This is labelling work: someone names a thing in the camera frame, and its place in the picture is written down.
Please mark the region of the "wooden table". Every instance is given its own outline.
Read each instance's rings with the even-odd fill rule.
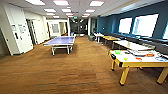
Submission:
[[[94,33],[94,35],[96,36],[97,43],[100,43],[100,37],[104,36],[101,33]]]
[[[127,49],[132,49],[132,50],[150,50],[150,49],[152,49],[152,48],[140,45],[140,44],[129,42],[127,40],[113,41],[113,46],[114,46],[114,43],[119,44],[119,50],[120,50],[120,45],[124,46]]]
[[[124,85],[128,71],[130,67],[164,67],[162,73],[160,74],[157,83],[162,84],[168,74],[168,60],[159,61],[157,59],[158,53],[153,52],[155,56],[153,57],[140,57],[142,60],[137,59],[132,54],[126,54],[126,50],[121,50],[120,54],[116,54],[115,51],[110,50],[109,56],[112,58],[112,71],[114,71],[115,64],[119,67],[123,67],[123,73],[120,79],[120,85]]]
[[[103,38],[105,39],[105,44],[107,43],[107,40],[111,40],[111,41],[120,40],[119,38],[112,37],[112,36],[103,36]]]

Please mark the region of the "recessed ceiling light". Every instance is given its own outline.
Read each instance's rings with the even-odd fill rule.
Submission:
[[[73,15],[72,13],[66,13],[66,15]]]
[[[60,6],[66,6],[69,5],[68,1],[58,1],[58,0],[54,0],[53,1],[56,5],[60,5]]]
[[[87,18],[88,16],[82,16],[83,18]]]
[[[103,3],[103,1],[92,1],[90,6],[101,6]]]
[[[32,3],[33,5],[45,5],[41,0],[25,0],[29,3]]]
[[[87,9],[86,12],[94,12],[94,9]]]
[[[59,16],[53,16],[54,18],[59,18]]]
[[[68,16],[69,18],[73,18],[74,16]]]
[[[63,12],[71,12],[70,9],[62,9]]]
[[[84,16],[89,16],[90,14],[89,13],[85,13],[85,14],[83,14]]]
[[[54,9],[44,9],[47,12],[56,12]]]
[[[47,15],[55,15],[54,13],[46,13]]]

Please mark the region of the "window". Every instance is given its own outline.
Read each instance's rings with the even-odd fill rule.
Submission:
[[[167,26],[163,35],[163,39],[168,39],[168,22],[167,22]]]
[[[132,34],[152,37],[158,15],[136,17]]]
[[[131,28],[132,18],[124,18],[120,20],[119,32],[129,34]]]

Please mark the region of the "table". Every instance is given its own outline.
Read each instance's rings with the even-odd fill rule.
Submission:
[[[119,44],[119,49],[120,49],[120,45],[124,46],[125,48],[132,49],[132,50],[151,50],[153,49],[153,48],[145,47],[143,45],[139,45],[133,42],[129,42],[127,40],[113,41],[113,46],[114,46],[114,43]]]
[[[153,57],[135,57],[133,54],[126,54],[127,50],[121,50],[120,54],[117,54],[114,50],[109,51],[109,56],[112,58],[112,71],[114,71],[115,64],[119,67],[123,67],[123,73],[120,79],[120,85],[123,86],[130,67],[164,67],[160,74],[157,83],[162,84],[168,74],[168,60],[163,59],[161,61],[157,59],[158,52],[151,51],[155,56]]]
[[[69,50],[72,51],[72,46],[75,41],[75,36],[59,36],[51,39],[50,41],[44,43],[44,46],[52,46],[52,54],[54,55],[54,51],[57,48],[67,48],[67,52],[69,54]]]
[[[111,40],[111,41],[120,40],[120,38],[116,38],[116,37],[112,37],[112,36],[103,36],[103,38],[105,39],[105,44],[107,43],[107,40]]]
[[[97,43],[100,43],[100,37],[104,36],[101,33],[94,33],[94,35],[96,36]]]

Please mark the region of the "ceiling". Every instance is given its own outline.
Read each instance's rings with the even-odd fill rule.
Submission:
[[[32,5],[25,0],[0,0],[23,8],[26,11],[44,15],[47,18],[53,18],[46,15],[44,9],[53,8],[56,10],[55,14],[60,18],[67,18],[66,13],[61,9],[67,8],[67,6],[57,6],[53,0],[41,0],[45,5]],[[111,14],[119,14],[147,5],[151,5],[164,0],[67,0],[69,7],[71,7],[74,16],[81,18],[86,9],[95,9],[95,12],[90,13],[89,17],[108,16]],[[89,6],[91,1],[104,1],[104,4],[100,7]]]

